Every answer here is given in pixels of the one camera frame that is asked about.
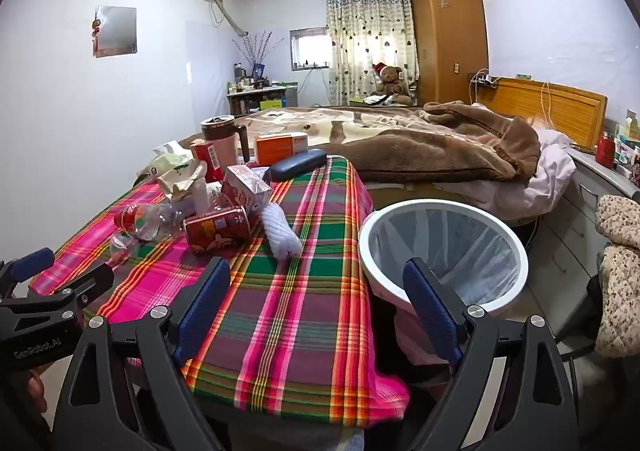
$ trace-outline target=plastic bag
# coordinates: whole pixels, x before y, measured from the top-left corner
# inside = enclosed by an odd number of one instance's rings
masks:
[[[421,257],[465,304],[485,304],[505,294],[518,278],[507,241],[486,224],[439,209],[399,212],[384,220],[372,240],[380,271],[402,287],[402,269]]]

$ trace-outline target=dresser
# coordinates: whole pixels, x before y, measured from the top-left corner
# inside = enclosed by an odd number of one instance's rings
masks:
[[[596,232],[598,198],[633,198],[640,192],[593,156],[572,148],[568,153],[577,170],[558,206],[543,217],[529,251],[527,285],[555,334],[585,300],[587,283],[598,273],[598,253],[608,241]]]
[[[422,103],[469,103],[469,75],[488,68],[482,0],[411,0]]]

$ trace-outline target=hand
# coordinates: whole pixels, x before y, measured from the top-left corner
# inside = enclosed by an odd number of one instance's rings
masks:
[[[31,378],[27,383],[27,393],[31,395],[36,409],[44,413],[47,410],[47,401],[44,398],[44,384],[36,370],[31,370]]]

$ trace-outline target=snack can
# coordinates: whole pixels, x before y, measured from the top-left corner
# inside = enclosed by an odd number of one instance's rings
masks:
[[[249,240],[249,220],[242,206],[187,218],[184,233],[191,250],[202,254]]]

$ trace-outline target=screw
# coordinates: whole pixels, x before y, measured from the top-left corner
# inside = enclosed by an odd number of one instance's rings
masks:
[[[540,328],[545,325],[545,320],[542,316],[534,315],[531,316],[531,324]]]
[[[169,310],[167,309],[166,306],[163,306],[163,305],[154,306],[151,309],[151,317],[153,317],[153,319],[160,319],[166,316],[168,312]]]
[[[471,305],[466,311],[471,317],[482,317],[484,315],[484,308],[478,305]]]
[[[98,326],[102,326],[104,323],[104,317],[95,316],[89,319],[89,328],[97,328]]]

